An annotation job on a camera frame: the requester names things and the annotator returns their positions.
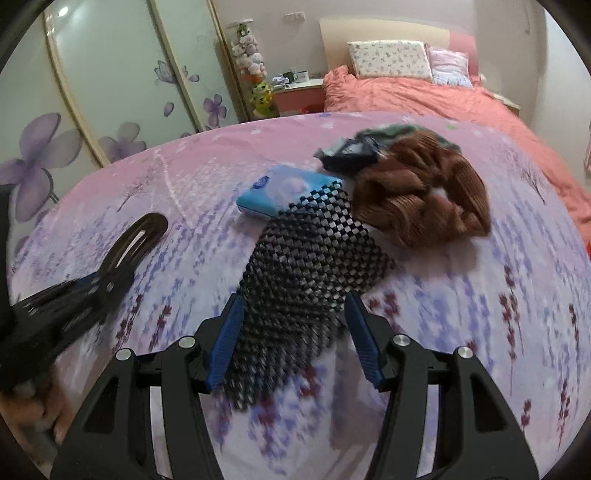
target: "brown sweater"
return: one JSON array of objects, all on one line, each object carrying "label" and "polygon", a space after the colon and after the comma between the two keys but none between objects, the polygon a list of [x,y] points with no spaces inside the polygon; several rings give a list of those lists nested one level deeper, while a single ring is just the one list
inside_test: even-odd
[{"label": "brown sweater", "polygon": [[[486,189],[458,152],[430,131],[401,138],[376,165],[356,177],[356,220],[391,233],[406,247],[430,247],[491,231]],[[431,190],[442,187],[447,198]]]}]

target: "bed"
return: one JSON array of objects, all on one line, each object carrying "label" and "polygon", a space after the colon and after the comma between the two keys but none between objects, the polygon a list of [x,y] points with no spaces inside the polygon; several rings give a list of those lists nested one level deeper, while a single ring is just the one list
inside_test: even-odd
[{"label": "bed", "polygon": [[[333,71],[329,93],[339,78],[353,81]],[[331,101],[328,110],[338,110]],[[73,407],[118,349],[163,349],[219,314],[264,227],[241,214],[236,199],[270,167],[318,170],[314,152],[341,137],[379,125],[420,124],[457,143],[483,178],[492,233],[405,251],[374,231],[396,267],[363,299],[426,348],[474,349],[545,474],[591,409],[591,264],[561,190],[532,161],[528,144],[511,132],[450,117],[414,111],[409,103],[401,112],[331,111],[234,125],[144,151],[80,182],[16,257],[13,299],[94,271],[115,239],[147,212],[163,213],[170,226],[138,266],[116,318],[59,358]],[[387,402],[388,395],[364,379],[348,336],[246,412],[233,411],[219,393],[202,397],[227,480],[360,480]],[[155,457],[161,473],[170,474],[156,391],[152,404]],[[420,473],[433,460],[436,404],[430,395]]]},{"label": "bed", "polygon": [[[536,137],[493,94],[480,85],[473,37],[442,28],[392,20],[320,21],[329,73],[324,79],[327,112],[391,111],[438,115],[486,125],[508,134],[540,166],[564,202],[585,243],[591,241],[591,195],[568,171],[557,153]],[[404,38],[469,55],[475,87],[447,87],[412,78],[357,79],[347,42]]]}]

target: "pink bedsheet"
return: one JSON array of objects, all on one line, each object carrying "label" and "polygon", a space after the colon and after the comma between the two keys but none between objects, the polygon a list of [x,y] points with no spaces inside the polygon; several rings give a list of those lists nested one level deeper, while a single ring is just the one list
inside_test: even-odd
[{"label": "pink bedsheet", "polygon": [[585,244],[591,241],[591,194],[568,171],[560,156],[536,137],[517,116],[483,87],[467,89],[409,78],[359,80],[347,66],[324,78],[327,112],[394,111],[473,121],[510,135],[530,155],[577,225]]}]

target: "black net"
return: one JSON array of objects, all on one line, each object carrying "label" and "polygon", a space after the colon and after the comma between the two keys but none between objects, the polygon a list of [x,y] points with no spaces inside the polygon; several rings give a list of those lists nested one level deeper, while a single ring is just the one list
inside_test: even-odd
[{"label": "black net", "polygon": [[350,290],[384,276],[388,257],[351,218],[338,182],[302,197],[265,227],[238,293],[246,315],[224,391],[240,410],[257,403],[328,348]]}]

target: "pillow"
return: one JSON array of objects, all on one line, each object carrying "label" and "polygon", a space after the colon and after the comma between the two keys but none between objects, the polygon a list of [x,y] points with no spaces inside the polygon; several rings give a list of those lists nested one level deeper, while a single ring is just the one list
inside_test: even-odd
[{"label": "pillow", "polygon": [[349,42],[358,77],[412,77],[432,81],[425,44],[414,40]]},{"label": "pillow", "polygon": [[429,46],[429,62],[433,83],[472,88],[468,74],[468,54]]}]

